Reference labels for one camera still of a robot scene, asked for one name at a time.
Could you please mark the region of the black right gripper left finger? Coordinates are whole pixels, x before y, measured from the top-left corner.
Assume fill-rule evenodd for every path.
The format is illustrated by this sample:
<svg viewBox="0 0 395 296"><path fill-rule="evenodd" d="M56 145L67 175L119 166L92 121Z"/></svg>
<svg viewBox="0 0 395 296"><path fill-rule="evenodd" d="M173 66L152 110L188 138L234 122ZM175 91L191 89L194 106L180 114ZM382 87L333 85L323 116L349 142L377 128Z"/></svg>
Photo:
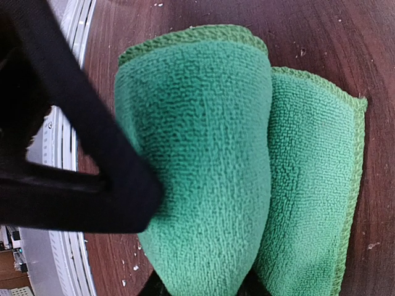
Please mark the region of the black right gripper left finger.
<svg viewBox="0 0 395 296"><path fill-rule="evenodd" d="M140 296L170 296L158 274L153 271L140 291Z"/></svg>

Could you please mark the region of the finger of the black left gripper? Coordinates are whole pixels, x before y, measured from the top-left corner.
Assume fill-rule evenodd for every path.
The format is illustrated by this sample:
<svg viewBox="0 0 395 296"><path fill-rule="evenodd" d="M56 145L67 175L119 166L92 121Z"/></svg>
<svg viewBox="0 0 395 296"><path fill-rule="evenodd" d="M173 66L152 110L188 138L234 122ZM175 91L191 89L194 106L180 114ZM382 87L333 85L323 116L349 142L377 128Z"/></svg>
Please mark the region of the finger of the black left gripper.
<svg viewBox="0 0 395 296"><path fill-rule="evenodd" d="M48 1L1 2L1 224L137 234L163 189L91 84ZM68 162L28 150L53 109L70 130Z"/></svg>

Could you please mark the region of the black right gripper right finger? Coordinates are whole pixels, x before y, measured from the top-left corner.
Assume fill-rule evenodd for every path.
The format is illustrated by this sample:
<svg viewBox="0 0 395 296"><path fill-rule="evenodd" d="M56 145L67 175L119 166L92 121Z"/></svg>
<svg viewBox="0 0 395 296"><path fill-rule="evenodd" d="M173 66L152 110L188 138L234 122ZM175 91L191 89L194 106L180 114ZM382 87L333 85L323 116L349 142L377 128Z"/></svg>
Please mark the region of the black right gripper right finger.
<svg viewBox="0 0 395 296"><path fill-rule="evenodd" d="M244 278L237 296L271 296L271 293L261 283L254 269L251 268Z"/></svg>

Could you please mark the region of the green microfibre towel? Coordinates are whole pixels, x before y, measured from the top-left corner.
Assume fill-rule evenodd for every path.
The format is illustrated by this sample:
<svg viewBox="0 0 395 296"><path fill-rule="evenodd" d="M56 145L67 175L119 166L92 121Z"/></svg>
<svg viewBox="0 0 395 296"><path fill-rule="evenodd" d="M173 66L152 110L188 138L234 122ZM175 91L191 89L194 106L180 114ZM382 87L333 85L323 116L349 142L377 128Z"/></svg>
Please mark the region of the green microfibre towel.
<svg viewBox="0 0 395 296"><path fill-rule="evenodd" d="M273 67L247 28L158 36L118 60L115 115L164 185L139 234L170 295L338 295L367 100Z"/></svg>

